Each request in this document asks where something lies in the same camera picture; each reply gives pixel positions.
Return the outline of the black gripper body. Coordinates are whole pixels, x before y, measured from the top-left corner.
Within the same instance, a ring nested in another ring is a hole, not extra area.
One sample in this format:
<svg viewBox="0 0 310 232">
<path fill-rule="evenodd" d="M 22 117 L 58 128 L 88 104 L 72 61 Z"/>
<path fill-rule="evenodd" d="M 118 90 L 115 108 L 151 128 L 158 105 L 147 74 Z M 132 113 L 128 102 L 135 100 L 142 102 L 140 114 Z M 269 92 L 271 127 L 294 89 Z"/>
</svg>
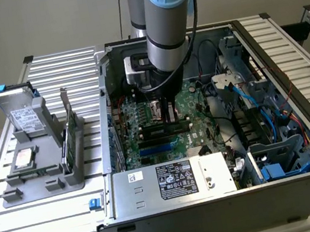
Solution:
<svg viewBox="0 0 310 232">
<path fill-rule="evenodd" d="M 183 67 L 181 66 L 176 73 L 165 82 L 165 80 L 170 77 L 173 72 L 164 72 L 158 69 L 152 70 L 149 73 L 151 88 L 157 87 L 162 84 L 160 88 L 157 88 L 153 93 L 160 99 L 164 98 L 168 102 L 173 102 L 176 95 L 180 92 L 182 88 L 183 80 Z"/>
</svg>

